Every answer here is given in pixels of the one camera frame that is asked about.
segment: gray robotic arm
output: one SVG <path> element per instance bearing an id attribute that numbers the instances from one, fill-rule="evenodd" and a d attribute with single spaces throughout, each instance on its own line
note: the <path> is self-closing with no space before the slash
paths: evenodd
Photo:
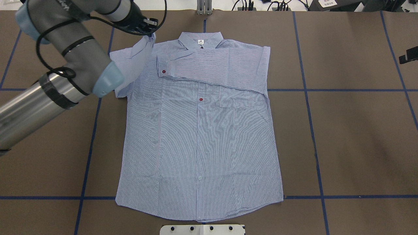
<path id="1" fill-rule="evenodd" d="M 114 62 L 81 24 L 93 18 L 89 16 L 92 11 L 135 35 L 150 35 L 161 26 L 156 19 L 144 17 L 132 0 L 26 1 L 16 13 L 20 28 L 37 40 L 37 51 L 39 44 L 52 43 L 67 64 L 52 69 L 41 61 L 50 71 L 0 107 L 0 156 L 87 95 L 103 97 L 124 81 Z"/>

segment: shirt sleeve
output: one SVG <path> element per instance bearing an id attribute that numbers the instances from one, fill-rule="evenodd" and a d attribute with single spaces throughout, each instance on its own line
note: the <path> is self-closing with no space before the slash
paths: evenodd
<path id="1" fill-rule="evenodd" d="M 194 49 L 157 57 L 158 75 L 267 95 L 270 47 Z"/>
<path id="2" fill-rule="evenodd" d="M 143 36 L 131 48 L 125 48 L 110 53 L 110 58 L 125 76 L 124 82 L 115 89 L 117 98 L 126 97 L 131 94 L 133 84 L 143 71 L 155 43 L 155 33 L 151 37 Z"/>

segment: white bracket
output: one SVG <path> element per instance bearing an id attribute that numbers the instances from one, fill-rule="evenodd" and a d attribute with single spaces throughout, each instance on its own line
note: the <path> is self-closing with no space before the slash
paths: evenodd
<path id="1" fill-rule="evenodd" d="M 160 235 L 245 235 L 245 225 L 164 225 Z"/>
<path id="2" fill-rule="evenodd" d="M 212 15 L 212 0 L 197 0 L 198 15 Z"/>

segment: shirt collar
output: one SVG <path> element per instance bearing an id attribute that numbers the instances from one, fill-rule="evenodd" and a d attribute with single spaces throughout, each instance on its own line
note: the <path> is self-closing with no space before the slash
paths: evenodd
<path id="1" fill-rule="evenodd" d="M 182 32 L 179 41 L 188 50 L 201 48 L 201 45 L 195 40 L 204 40 L 204 48 L 216 48 L 219 43 L 224 39 L 220 32 L 218 33 L 185 33 Z"/>

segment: blue and white striped shirt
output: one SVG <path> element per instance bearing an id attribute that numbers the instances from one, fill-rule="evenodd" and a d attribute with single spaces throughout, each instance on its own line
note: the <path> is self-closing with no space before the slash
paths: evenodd
<path id="1" fill-rule="evenodd" d="M 210 222 L 281 202 L 270 48 L 221 33 L 154 41 L 110 54 L 126 76 L 116 96 L 128 97 L 117 204 Z"/>

